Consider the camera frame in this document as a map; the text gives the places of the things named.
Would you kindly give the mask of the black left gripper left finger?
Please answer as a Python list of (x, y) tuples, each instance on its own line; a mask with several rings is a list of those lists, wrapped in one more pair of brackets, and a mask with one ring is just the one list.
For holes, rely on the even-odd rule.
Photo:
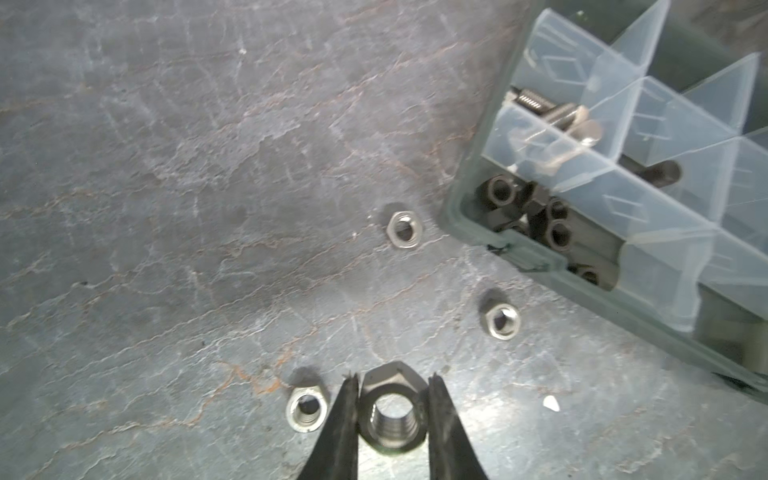
[(298, 480), (358, 478), (359, 375), (347, 377)]

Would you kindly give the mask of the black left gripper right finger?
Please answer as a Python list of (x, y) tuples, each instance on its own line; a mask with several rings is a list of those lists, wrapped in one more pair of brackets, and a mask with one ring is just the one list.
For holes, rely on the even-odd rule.
[(487, 480), (443, 378), (434, 374), (427, 394), (428, 456), (432, 480)]

